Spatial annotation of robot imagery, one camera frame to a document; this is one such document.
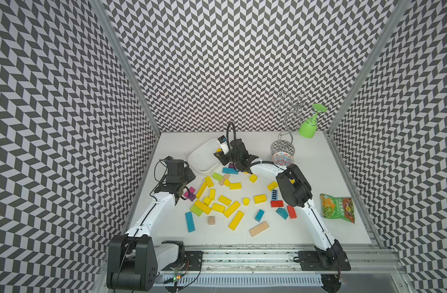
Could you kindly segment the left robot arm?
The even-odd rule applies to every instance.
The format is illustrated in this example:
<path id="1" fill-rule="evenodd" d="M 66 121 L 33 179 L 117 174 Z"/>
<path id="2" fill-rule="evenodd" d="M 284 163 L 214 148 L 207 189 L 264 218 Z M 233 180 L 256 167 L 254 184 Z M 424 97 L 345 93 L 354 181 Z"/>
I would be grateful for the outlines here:
<path id="1" fill-rule="evenodd" d="M 195 175 L 186 161 L 167 157 L 166 170 L 151 192 L 152 203 L 139 220 L 108 245 L 106 286 L 113 290 L 149 291 L 160 271 L 189 268 L 184 243 L 164 241 L 155 247 L 153 233 L 187 190 Z"/>

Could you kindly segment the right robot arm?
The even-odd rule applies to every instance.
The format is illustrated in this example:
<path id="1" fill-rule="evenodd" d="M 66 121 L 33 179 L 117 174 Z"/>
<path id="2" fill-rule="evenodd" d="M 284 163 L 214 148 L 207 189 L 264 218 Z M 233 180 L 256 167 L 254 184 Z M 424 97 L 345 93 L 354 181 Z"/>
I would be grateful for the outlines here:
<path id="1" fill-rule="evenodd" d="M 274 179 L 280 194 L 288 206 L 301 212 L 314 241 L 313 251 L 300 251 L 298 259 L 303 271 L 351 271 L 350 261 L 339 241 L 329 232 L 315 206 L 312 187 L 299 167 L 276 165 L 251 155 L 241 139 L 229 141 L 225 136 L 218 138 L 219 151 L 214 156 L 227 165 L 234 164 L 236 170 L 256 176 Z"/>

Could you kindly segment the yellow rectangular block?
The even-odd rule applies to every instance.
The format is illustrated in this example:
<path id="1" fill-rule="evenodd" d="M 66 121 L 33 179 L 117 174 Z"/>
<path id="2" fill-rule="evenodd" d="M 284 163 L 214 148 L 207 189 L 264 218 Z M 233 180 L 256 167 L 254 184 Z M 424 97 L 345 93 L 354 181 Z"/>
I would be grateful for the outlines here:
<path id="1" fill-rule="evenodd" d="M 260 204 L 260 203 L 264 203 L 267 201 L 267 197 L 265 194 L 261 194 L 261 195 L 256 195 L 253 197 L 253 200 L 255 202 L 255 204 Z"/>

